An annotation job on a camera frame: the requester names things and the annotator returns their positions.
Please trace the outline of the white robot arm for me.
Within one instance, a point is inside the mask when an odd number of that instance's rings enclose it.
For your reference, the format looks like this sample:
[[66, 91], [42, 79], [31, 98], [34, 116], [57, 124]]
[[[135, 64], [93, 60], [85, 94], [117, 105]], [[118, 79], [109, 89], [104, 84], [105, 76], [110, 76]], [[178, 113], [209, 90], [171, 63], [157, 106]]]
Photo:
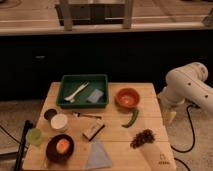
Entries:
[[186, 99], [213, 114], [213, 88], [205, 84], [207, 78], [208, 69], [200, 62], [172, 69], [166, 74], [166, 86], [157, 95], [164, 125], [173, 121], [176, 108]]

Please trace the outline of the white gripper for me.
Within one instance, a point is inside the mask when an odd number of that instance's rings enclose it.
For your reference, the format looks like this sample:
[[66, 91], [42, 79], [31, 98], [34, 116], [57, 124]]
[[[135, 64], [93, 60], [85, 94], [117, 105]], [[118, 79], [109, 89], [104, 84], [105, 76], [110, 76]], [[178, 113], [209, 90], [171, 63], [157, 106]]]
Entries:
[[173, 102], [168, 100], [163, 94], [157, 96], [160, 105], [161, 113], [166, 115], [164, 118], [164, 124], [170, 125], [176, 117], [175, 108], [181, 105], [181, 102]]

